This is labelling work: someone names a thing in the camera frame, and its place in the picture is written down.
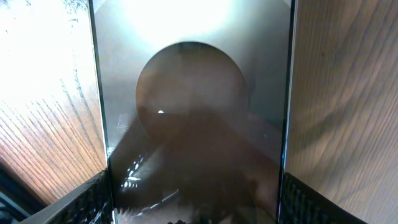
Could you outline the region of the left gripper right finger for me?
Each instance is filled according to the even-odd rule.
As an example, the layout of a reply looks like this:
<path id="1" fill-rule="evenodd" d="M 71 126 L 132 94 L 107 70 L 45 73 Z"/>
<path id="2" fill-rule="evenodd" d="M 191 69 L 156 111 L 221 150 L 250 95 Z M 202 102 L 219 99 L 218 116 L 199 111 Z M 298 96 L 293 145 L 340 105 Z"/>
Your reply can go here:
<path id="1" fill-rule="evenodd" d="M 282 181 L 279 223 L 366 224 L 288 172 Z"/>

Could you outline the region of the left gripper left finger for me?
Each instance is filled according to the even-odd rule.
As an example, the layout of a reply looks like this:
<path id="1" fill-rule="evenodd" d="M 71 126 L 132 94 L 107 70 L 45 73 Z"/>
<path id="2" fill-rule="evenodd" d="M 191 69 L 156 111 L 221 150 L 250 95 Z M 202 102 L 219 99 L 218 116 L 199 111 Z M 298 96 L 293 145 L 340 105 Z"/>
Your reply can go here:
<path id="1" fill-rule="evenodd" d="M 102 170 L 60 200 L 22 221 L 23 224 L 99 224 L 113 222 L 107 170 Z"/>

